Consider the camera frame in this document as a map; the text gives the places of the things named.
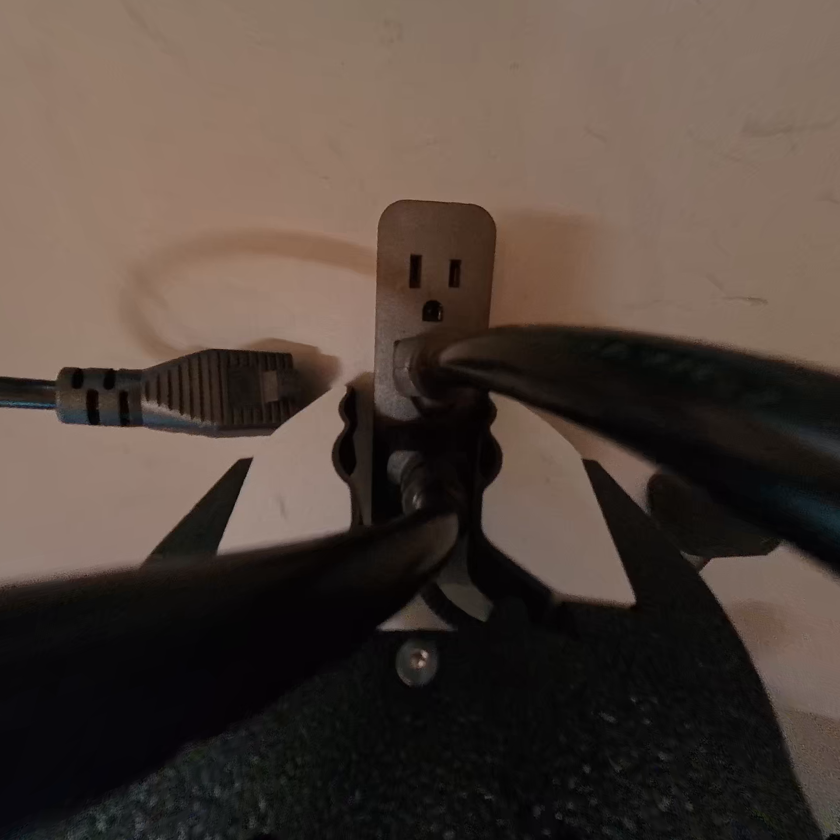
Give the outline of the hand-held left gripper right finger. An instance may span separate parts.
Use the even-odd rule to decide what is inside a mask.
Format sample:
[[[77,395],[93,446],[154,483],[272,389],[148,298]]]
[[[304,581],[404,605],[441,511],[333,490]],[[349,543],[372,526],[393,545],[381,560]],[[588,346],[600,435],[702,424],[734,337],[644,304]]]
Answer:
[[[636,598],[582,457],[532,409],[491,401],[500,471],[485,490],[481,529],[495,548],[564,601],[631,607]]]

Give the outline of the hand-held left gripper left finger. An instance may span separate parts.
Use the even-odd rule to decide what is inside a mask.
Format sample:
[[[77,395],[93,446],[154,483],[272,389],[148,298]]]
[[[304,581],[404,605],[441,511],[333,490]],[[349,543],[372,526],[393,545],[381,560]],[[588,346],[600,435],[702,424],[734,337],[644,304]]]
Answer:
[[[371,523],[371,411],[337,385],[259,444],[220,553],[306,542]]]

